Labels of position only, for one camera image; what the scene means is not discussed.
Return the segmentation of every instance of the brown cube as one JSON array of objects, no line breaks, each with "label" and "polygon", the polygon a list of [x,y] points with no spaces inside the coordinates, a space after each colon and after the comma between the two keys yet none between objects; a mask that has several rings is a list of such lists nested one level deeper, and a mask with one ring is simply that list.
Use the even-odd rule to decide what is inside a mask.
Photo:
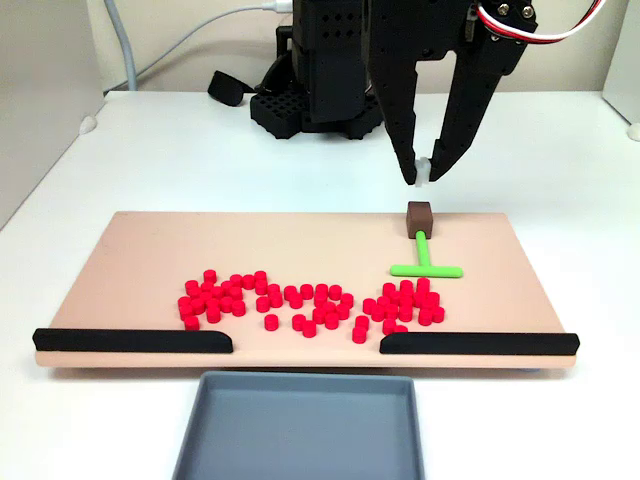
[{"label": "brown cube", "polygon": [[416,238],[416,232],[422,230],[427,238],[431,238],[433,214],[429,202],[409,202],[407,207],[407,233],[409,238]]}]

